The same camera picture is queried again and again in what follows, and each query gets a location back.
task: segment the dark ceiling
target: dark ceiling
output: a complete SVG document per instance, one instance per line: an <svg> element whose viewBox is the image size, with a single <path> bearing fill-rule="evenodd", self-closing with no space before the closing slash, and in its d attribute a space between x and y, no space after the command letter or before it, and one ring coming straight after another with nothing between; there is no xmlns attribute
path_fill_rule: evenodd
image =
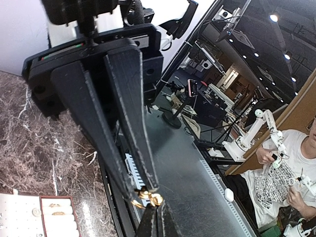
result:
<svg viewBox="0 0 316 237"><path fill-rule="evenodd" d="M233 12L242 7L245 0L226 0L224 9ZM270 12L280 15L278 23L270 20ZM213 23L221 31L225 23ZM252 69L268 92L274 91L285 103L295 97L316 67L316 1L315 0L252 0L235 31L242 31L253 48L239 42L234 35L230 44ZM284 51L292 53L290 60ZM262 75L259 68L268 72L275 85ZM291 73L297 76L294 83Z"/></svg>

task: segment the person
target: person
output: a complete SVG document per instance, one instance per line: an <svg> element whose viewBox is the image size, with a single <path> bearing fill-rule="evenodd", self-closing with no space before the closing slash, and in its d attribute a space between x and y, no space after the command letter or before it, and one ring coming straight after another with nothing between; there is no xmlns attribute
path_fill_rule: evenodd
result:
<svg viewBox="0 0 316 237"><path fill-rule="evenodd" d="M272 223L279 208L292 206L303 218L316 216L316 198L308 188L297 182L290 186L302 172L316 181L316 119L309 135L297 130L283 131L283 143L288 156L282 158L279 168L274 168L272 151L277 148L271 139L256 150L262 169L248 170L240 175L226 176L227 182L258 228Z"/></svg>

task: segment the hand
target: hand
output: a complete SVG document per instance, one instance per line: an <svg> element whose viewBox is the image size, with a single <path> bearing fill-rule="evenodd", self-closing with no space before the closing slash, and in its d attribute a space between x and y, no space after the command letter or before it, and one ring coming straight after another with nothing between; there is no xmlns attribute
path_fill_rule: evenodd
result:
<svg viewBox="0 0 316 237"><path fill-rule="evenodd" d="M263 147L259 147L256 151L257 159L259 164L268 164L275 161L272 157L271 150L264 149Z"/></svg>
<svg viewBox="0 0 316 237"><path fill-rule="evenodd" d="M306 206L301 194L298 191L296 191L293 186L290 186L290 189L287 193L286 200L288 204L290 204L292 207L294 207L298 211L301 211Z"/></svg>

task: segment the brown marble tabletop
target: brown marble tabletop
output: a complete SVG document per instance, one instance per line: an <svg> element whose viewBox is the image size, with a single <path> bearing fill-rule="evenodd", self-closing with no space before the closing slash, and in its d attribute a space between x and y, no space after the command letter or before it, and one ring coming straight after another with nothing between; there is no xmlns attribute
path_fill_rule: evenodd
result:
<svg viewBox="0 0 316 237"><path fill-rule="evenodd" d="M45 118L23 79L0 72L0 193L72 196L82 237L115 237L94 151L68 112Z"/></svg>

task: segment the smartphone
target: smartphone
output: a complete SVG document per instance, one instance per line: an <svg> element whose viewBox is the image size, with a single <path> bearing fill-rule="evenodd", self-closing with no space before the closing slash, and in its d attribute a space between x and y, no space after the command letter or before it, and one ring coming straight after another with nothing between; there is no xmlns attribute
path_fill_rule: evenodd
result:
<svg viewBox="0 0 316 237"><path fill-rule="evenodd" d="M188 79L189 97L198 95L198 82L196 80Z"/></svg>

